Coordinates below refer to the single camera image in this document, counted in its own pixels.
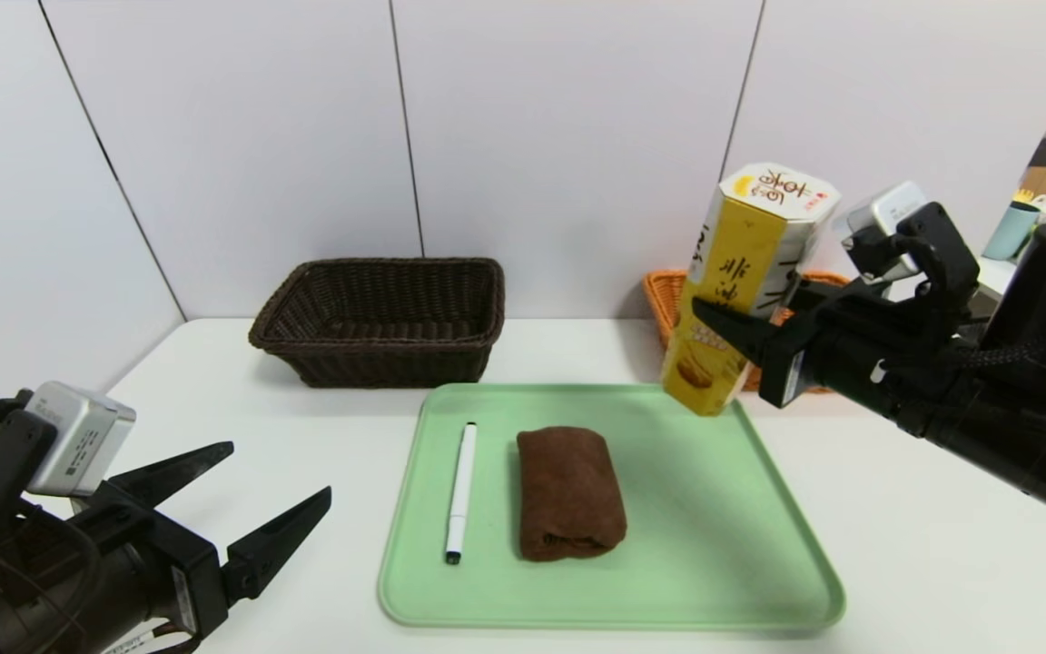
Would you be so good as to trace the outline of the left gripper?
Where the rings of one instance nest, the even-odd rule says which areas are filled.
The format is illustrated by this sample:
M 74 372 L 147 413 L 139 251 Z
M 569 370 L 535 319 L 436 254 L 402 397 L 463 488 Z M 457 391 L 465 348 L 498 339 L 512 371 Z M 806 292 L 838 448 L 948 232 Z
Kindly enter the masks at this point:
M 229 545 L 221 570 L 214 543 L 161 506 L 234 451 L 217 442 L 120 473 L 72 501 L 75 535 L 38 529 L 47 552 L 26 563 L 35 585 L 16 606 L 17 653 L 104 653 L 145 622 L 195 649 L 229 606 L 262 596 L 327 514 L 332 487 Z

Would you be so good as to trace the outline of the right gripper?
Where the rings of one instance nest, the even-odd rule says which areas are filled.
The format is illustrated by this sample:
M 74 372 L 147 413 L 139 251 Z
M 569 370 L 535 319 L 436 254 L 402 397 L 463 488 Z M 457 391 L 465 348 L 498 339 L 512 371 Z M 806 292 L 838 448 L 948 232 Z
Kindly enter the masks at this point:
M 913 301 L 829 298 L 838 274 L 801 274 L 790 281 L 784 310 L 796 313 L 777 328 L 730 307 L 692 299 L 695 318 L 760 364 L 760 396 L 787 407 L 812 388 L 851 399 L 916 438 L 925 436 L 925 410 L 897 373 L 884 365 L 917 346 L 923 326 Z

